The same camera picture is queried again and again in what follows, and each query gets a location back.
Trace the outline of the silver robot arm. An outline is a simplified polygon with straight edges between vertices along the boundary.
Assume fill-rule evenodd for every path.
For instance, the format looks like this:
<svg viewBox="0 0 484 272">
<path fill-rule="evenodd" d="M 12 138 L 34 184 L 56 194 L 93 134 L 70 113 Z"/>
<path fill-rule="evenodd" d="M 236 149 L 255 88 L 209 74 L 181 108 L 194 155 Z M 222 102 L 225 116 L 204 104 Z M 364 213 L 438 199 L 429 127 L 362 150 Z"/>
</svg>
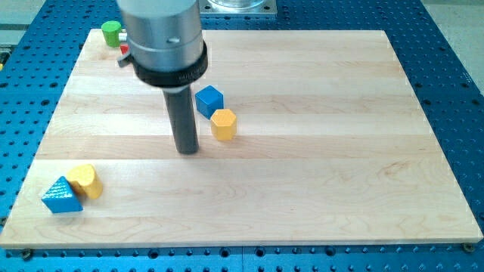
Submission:
<svg viewBox="0 0 484 272">
<path fill-rule="evenodd" d="M 198 151 L 191 84 L 208 67 L 197 0 L 117 0 L 128 51 L 118 59 L 133 65 L 143 82 L 161 88 L 179 153 Z"/>
</svg>

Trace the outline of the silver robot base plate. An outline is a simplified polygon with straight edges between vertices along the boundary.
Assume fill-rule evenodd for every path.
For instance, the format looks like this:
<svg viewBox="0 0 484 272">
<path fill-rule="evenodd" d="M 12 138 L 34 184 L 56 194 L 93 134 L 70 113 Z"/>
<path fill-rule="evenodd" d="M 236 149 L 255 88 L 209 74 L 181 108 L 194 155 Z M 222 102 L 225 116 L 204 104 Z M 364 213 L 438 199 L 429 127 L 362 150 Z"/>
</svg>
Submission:
<svg viewBox="0 0 484 272">
<path fill-rule="evenodd" d="M 206 17 L 273 17 L 276 0 L 199 0 L 200 13 Z"/>
</svg>

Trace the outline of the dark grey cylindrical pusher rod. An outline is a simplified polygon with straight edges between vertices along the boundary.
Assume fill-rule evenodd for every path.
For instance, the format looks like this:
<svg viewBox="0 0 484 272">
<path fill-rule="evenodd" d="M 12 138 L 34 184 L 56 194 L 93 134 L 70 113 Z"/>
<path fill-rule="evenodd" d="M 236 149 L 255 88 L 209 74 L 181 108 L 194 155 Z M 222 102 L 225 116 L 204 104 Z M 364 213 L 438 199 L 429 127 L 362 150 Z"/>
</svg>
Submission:
<svg viewBox="0 0 484 272">
<path fill-rule="evenodd" d="M 199 145 L 190 86 L 164 88 L 163 96 L 177 151 L 196 153 Z"/>
</svg>

